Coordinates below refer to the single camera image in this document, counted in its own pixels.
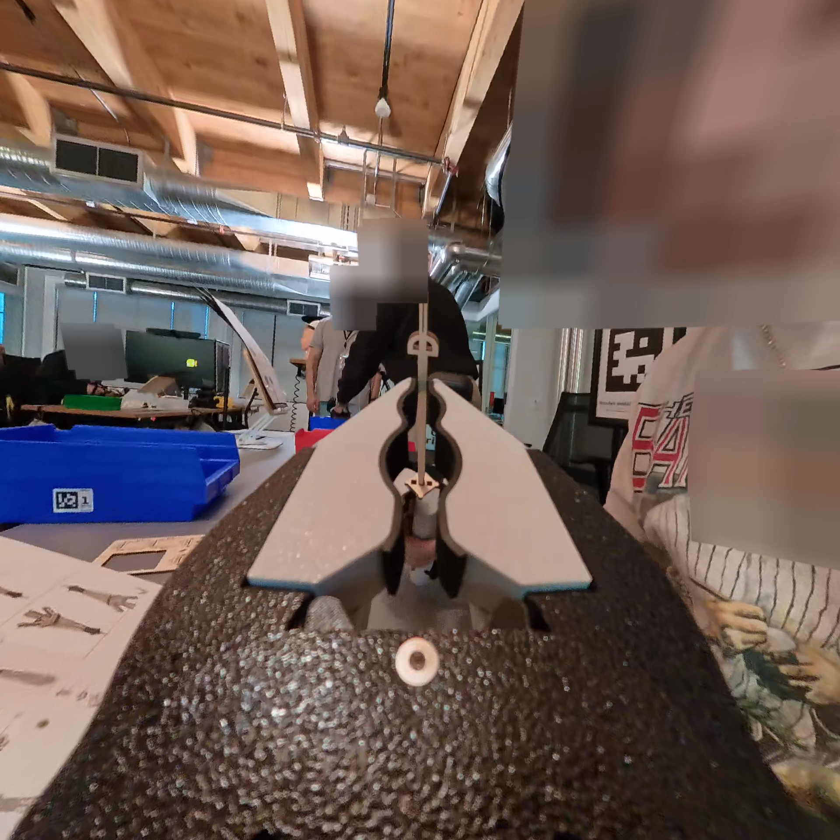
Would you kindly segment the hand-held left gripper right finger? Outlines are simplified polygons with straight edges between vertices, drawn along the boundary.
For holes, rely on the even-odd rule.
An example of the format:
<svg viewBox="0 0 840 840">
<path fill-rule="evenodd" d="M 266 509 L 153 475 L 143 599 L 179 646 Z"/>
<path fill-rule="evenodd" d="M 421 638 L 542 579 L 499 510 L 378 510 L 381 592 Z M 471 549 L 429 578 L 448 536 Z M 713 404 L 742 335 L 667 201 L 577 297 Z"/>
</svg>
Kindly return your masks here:
<svg viewBox="0 0 840 840">
<path fill-rule="evenodd" d="M 450 597 L 522 601 L 592 584 L 529 451 L 452 387 L 429 383 L 436 405 L 437 577 Z"/>
</svg>

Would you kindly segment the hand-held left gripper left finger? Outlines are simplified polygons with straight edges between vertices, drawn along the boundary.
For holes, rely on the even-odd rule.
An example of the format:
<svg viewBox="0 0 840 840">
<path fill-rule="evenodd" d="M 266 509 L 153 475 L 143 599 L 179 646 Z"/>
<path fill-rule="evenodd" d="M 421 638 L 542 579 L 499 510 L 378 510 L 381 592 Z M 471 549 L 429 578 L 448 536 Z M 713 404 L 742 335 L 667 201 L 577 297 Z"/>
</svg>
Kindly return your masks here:
<svg viewBox="0 0 840 840">
<path fill-rule="evenodd" d="M 395 594 L 403 576 L 403 497 L 387 453 L 407 430 L 405 380 L 312 449 L 247 572 L 250 585 L 315 596 Z"/>
</svg>

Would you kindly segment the wooden tower spire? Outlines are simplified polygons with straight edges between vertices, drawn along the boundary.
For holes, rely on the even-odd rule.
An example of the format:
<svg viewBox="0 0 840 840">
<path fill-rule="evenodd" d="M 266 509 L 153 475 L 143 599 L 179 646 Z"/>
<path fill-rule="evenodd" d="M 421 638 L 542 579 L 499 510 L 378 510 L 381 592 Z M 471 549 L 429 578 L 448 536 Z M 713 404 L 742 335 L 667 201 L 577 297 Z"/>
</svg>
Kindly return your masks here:
<svg viewBox="0 0 840 840">
<path fill-rule="evenodd" d="M 416 357 L 416 411 L 414 424 L 414 444 L 416 454 L 416 472 L 426 470 L 426 431 L 427 431 L 427 376 L 428 359 L 438 356 L 438 340 L 428 330 L 428 303 L 418 305 L 418 330 L 409 338 L 406 346 L 409 355 Z"/>
</svg>

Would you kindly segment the black mesh chair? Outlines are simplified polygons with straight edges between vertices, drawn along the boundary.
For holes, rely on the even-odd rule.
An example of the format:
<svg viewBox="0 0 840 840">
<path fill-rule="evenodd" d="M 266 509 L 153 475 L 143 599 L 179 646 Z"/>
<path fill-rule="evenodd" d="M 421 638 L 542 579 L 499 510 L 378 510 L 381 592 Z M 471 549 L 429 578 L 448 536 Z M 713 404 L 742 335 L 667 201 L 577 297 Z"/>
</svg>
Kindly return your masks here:
<svg viewBox="0 0 840 840">
<path fill-rule="evenodd" d="M 604 503 L 626 434 L 624 422 L 591 420 L 590 394 L 562 392 L 542 452 Z"/>
</svg>

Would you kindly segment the wooden puzzle sheet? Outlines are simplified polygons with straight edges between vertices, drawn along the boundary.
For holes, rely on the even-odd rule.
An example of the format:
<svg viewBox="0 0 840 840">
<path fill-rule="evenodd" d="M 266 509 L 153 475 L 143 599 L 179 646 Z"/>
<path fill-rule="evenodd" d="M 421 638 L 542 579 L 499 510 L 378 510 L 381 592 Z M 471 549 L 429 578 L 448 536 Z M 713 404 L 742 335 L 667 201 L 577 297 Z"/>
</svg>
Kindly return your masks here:
<svg viewBox="0 0 840 840">
<path fill-rule="evenodd" d="M 202 534 L 121 539 L 112 542 L 101 551 L 92 563 L 100 567 L 109 567 L 115 558 L 139 555 L 145 559 L 151 558 L 154 564 L 148 568 L 127 570 L 126 574 L 137 577 L 169 574 L 182 565 L 202 540 Z"/>
</svg>

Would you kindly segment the white stand with board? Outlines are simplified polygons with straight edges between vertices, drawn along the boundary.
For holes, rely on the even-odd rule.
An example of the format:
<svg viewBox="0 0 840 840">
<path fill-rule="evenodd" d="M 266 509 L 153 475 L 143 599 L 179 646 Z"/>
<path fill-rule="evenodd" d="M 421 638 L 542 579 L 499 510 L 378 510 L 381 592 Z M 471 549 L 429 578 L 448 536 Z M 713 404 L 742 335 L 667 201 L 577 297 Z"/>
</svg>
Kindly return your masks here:
<svg viewBox="0 0 840 840">
<path fill-rule="evenodd" d="M 248 428 L 234 433 L 240 450 L 273 450 L 281 446 L 280 439 L 271 431 L 270 426 L 282 414 L 289 412 L 287 394 L 280 386 L 273 364 L 259 347 L 259 344 L 237 318 L 233 310 L 220 301 L 214 294 L 205 291 L 208 305 L 235 332 L 243 345 L 243 355 L 251 376 L 262 400 L 262 408 L 257 412 L 256 420 L 248 422 Z"/>
</svg>

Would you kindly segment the black and white tag poster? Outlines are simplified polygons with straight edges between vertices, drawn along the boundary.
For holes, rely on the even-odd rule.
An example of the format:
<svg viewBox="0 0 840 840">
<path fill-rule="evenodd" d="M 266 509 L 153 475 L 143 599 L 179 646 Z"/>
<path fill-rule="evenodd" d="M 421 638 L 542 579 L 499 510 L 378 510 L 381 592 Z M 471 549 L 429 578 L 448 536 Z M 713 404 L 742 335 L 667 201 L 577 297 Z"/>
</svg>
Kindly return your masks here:
<svg viewBox="0 0 840 840">
<path fill-rule="evenodd" d="M 657 357 L 686 328 L 596 329 L 589 418 L 593 425 L 626 427 L 634 396 Z"/>
</svg>

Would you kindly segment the wooden table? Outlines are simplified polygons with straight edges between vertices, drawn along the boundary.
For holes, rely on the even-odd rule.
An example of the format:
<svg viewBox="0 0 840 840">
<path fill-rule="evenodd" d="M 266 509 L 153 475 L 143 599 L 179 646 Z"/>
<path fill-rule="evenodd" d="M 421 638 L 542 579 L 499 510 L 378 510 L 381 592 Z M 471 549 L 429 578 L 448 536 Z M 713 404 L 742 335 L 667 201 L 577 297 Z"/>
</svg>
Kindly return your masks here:
<svg viewBox="0 0 840 840">
<path fill-rule="evenodd" d="M 226 417 L 233 417 L 239 422 L 244 422 L 247 415 L 247 406 L 243 403 L 234 405 L 227 405 L 226 408 L 219 409 L 217 407 L 187 407 L 186 409 L 157 409 L 157 408 L 138 408 L 138 409 L 118 409 L 112 411 L 101 411 L 98 409 L 87 408 L 73 408 L 63 405 L 39 405 L 39 404 L 24 404 L 19 408 L 21 413 L 30 413 L 38 417 L 46 416 L 63 416 L 73 417 L 75 422 L 78 418 L 95 419 L 98 421 L 127 421 L 134 423 L 148 422 L 156 423 L 163 420 L 179 420 L 185 422 L 196 422 L 203 420 L 206 423 L 212 424 L 222 421 Z"/>
</svg>

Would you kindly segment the blue plastic bin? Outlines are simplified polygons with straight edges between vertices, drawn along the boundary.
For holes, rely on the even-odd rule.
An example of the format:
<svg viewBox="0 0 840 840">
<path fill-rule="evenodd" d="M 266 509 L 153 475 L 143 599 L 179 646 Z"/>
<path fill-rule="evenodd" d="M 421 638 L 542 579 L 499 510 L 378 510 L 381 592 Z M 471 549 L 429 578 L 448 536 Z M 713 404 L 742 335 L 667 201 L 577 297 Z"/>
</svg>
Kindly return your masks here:
<svg viewBox="0 0 840 840">
<path fill-rule="evenodd" d="M 1 522 L 189 522 L 240 470 L 231 433 L 51 424 L 1 431 Z"/>
</svg>

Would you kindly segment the person's torso in white shirt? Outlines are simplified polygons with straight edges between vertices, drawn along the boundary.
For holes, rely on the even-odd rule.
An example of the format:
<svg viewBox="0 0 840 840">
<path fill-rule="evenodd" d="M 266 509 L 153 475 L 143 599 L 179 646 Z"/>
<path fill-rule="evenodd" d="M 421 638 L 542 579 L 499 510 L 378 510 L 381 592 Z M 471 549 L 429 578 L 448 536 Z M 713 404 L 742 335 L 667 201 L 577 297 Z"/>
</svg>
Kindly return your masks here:
<svg viewBox="0 0 840 840">
<path fill-rule="evenodd" d="M 838 838 L 838 571 L 690 535 L 687 446 L 700 371 L 838 369 L 838 322 L 693 328 L 638 387 L 605 509 L 664 565 L 763 760 Z"/>
</svg>

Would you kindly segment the black computer monitor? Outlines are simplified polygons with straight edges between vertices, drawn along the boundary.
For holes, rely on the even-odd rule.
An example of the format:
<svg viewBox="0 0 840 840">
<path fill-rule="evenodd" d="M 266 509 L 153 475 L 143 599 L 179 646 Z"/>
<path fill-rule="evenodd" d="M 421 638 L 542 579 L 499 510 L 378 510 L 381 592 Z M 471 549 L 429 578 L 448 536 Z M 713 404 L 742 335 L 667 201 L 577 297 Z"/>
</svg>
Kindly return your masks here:
<svg viewBox="0 0 840 840">
<path fill-rule="evenodd" d="M 217 385 L 216 343 L 212 340 L 128 330 L 124 355 L 126 382 L 141 384 L 164 376 L 182 389 Z"/>
</svg>

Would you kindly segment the paper instruction sheet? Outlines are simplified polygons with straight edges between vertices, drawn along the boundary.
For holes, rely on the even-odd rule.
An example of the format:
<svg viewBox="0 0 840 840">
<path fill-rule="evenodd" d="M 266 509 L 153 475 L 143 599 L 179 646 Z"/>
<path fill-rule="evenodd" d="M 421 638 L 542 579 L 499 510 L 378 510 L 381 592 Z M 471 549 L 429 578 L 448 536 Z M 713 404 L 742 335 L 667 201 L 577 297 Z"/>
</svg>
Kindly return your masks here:
<svg viewBox="0 0 840 840">
<path fill-rule="evenodd" d="M 161 585 L 1 538 L 1 838 L 68 761 Z"/>
</svg>

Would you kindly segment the hanging ceiling lamp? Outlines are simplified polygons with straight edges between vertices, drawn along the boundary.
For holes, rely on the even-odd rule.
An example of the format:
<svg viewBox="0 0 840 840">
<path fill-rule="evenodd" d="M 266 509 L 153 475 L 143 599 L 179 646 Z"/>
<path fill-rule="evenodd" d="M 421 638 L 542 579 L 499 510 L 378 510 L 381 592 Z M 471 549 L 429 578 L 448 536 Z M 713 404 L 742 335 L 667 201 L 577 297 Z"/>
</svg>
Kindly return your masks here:
<svg viewBox="0 0 840 840">
<path fill-rule="evenodd" d="M 389 101 L 389 79 L 392 57 L 392 37 L 396 1 L 387 2 L 385 19 L 385 36 L 381 70 L 381 84 L 374 105 L 374 113 L 378 120 L 388 119 L 392 109 Z"/>
</svg>

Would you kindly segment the vent grille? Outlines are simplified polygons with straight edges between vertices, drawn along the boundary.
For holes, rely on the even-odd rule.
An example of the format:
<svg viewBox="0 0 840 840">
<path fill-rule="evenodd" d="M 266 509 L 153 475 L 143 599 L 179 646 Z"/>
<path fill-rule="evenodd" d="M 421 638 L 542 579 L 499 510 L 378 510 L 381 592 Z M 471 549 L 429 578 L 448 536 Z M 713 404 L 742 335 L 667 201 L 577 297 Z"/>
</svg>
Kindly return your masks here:
<svg viewBox="0 0 840 840">
<path fill-rule="evenodd" d="M 139 151 L 61 134 L 52 142 L 54 172 L 134 186 L 144 183 L 144 159 Z"/>
</svg>

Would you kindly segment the silver ventilation duct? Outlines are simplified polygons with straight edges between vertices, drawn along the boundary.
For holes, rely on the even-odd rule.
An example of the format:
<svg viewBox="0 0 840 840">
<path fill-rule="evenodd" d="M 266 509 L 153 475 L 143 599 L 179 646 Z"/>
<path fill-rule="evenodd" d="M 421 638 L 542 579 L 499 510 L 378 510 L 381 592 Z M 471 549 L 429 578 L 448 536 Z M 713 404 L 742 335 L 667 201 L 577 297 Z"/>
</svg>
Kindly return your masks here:
<svg viewBox="0 0 840 840">
<path fill-rule="evenodd" d="M 136 211 L 177 217 L 196 223 L 243 228 L 265 235 L 317 238 L 304 233 L 312 224 L 272 217 L 204 185 L 194 178 L 176 176 L 140 166 L 138 182 L 114 181 L 89 173 L 58 171 L 53 150 L 26 147 L 2 139 L 2 186 L 26 193 L 96 204 L 111 204 Z"/>
<path fill-rule="evenodd" d="M 269 298 L 329 299 L 305 260 L 1 215 L 2 261 L 161 280 Z"/>
</svg>

